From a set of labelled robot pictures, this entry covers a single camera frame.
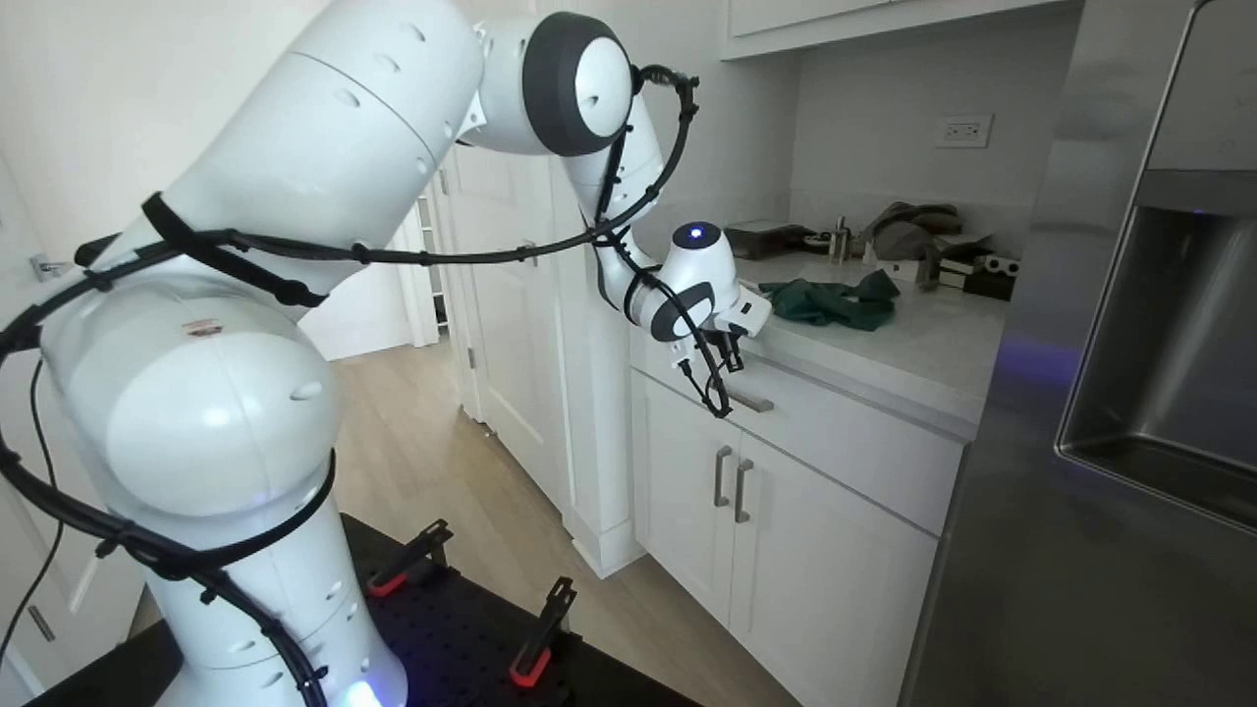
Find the kitchen counter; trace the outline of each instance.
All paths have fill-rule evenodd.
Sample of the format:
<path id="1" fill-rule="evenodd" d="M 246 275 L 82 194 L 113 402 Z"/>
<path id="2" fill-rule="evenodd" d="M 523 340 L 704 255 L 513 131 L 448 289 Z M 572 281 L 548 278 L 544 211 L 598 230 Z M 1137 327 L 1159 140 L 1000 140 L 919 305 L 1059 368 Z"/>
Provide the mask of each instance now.
<path id="1" fill-rule="evenodd" d="M 737 263 L 747 281 L 858 281 L 866 270 L 875 267 L 823 255 Z M 950 285 L 900 289 L 894 317 L 878 329 L 768 317 L 743 351 L 751 364 L 761 356 L 921 427 L 975 439 L 1009 305 Z"/>

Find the drawer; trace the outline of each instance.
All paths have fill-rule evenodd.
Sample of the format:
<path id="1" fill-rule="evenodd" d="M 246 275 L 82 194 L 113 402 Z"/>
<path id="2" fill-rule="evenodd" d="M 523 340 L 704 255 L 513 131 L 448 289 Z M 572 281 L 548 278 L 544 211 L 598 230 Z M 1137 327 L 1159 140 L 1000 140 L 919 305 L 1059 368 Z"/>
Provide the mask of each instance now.
<path id="1" fill-rule="evenodd" d="M 632 360 L 695 402 L 692 385 L 670 368 L 668 351 L 636 346 Z M 962 461 L 958 439 L 754 356 L 743 374 L 727 376 L 727 389 L 733 398 L 730 425 L 904 521 L 942 535 Z"/>

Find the robotic arm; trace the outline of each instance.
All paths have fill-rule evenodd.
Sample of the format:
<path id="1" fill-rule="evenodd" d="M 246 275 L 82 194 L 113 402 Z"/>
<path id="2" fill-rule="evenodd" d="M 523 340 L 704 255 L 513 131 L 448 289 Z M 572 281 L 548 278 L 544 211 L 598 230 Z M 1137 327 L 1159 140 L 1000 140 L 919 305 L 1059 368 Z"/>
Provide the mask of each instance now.
<path id="1" fill-rule="evenodd" d="M 720 229 L 680 229 L 659 267 L 636 246 L 628 225 L 670 168 L 636 97 L 644 79 L 583 14 L 485 37 L 452 0 L 338 0 L 206 153 L 92 255 L 69 285 L 82 300 L 56 300 L 39 346 L 113 521 L 65 516 L 5 445 L 0 473 L 154 570 L 150 593 L 183 653 L 166 703 L 403 703 L 324 499 L 335 374 L 264 289 L 314 305 L 380 255 L 454 140 L 557 153 L 593 230 L 568 244 L 598 246 L 599 296 L 657 340 L 704 351 L 720 368 L 708 336 L 727 346 L 765 322 Z M 175 255 L 138 270 L 154 246 Z M 9 327 L 0 360 L 56 305 Z M 197 559 L 172 570 L 155 551 Z"/>

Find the floor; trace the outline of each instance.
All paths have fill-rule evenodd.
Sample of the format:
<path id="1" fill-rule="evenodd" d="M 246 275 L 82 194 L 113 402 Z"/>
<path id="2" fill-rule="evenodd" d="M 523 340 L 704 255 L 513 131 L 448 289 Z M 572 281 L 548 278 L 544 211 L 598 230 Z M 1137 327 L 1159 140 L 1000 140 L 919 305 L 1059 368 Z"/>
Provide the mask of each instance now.
<path id="1" fill-rule="evenodd" d="M 568 627 L 699 703 L 792 703 L 653 559 L 608 580 L 583 570 L 544 494 L 458 412 L 442 346 L 349 356 L 338 376 L 342 512 L 393 537 L 448 520 L 452 566 L 523 610 L 572 577 Z"/>

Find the stainless steel refrigerator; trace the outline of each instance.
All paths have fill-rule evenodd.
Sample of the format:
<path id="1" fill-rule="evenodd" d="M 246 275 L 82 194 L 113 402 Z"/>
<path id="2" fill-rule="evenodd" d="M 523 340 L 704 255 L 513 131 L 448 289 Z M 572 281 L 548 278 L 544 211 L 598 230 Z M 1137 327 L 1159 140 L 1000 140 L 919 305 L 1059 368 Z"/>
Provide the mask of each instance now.
<path id="1" fill-rule="evenodd" d="M 1082 4 L 904 703 L 1257 703 L 1257 0 Z"/>

